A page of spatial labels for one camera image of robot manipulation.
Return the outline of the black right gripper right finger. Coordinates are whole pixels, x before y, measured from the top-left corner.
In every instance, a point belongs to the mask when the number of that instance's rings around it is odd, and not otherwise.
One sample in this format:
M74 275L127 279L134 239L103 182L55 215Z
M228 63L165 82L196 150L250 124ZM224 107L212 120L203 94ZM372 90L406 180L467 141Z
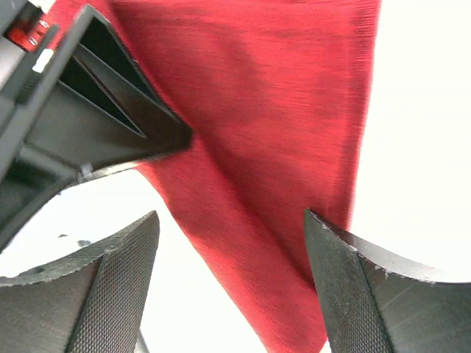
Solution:
M305 245L332 352L469 352L470 284L306 210Z

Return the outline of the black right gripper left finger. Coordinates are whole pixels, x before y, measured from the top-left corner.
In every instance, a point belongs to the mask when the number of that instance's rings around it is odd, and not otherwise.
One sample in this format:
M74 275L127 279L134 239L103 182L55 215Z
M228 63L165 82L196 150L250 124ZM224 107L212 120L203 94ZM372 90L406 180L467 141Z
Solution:
M152 211L65 257L1 278L1 351L133 352L159 234Z

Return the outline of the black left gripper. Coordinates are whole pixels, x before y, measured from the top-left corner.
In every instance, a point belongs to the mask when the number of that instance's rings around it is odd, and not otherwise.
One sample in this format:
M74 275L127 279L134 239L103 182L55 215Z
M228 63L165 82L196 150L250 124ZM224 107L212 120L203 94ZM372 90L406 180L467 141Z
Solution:
M111 23L84 6L51 52L53 1L1 2L1 246L60 191L187 148Z

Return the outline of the dark red cloth napkin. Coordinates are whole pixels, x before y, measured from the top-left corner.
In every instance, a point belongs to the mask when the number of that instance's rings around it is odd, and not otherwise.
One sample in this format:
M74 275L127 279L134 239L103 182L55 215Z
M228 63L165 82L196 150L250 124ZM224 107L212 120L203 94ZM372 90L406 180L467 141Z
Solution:
M303 234L346 227L378 1L94 1L191 148L141 167L269 352L326 341Z

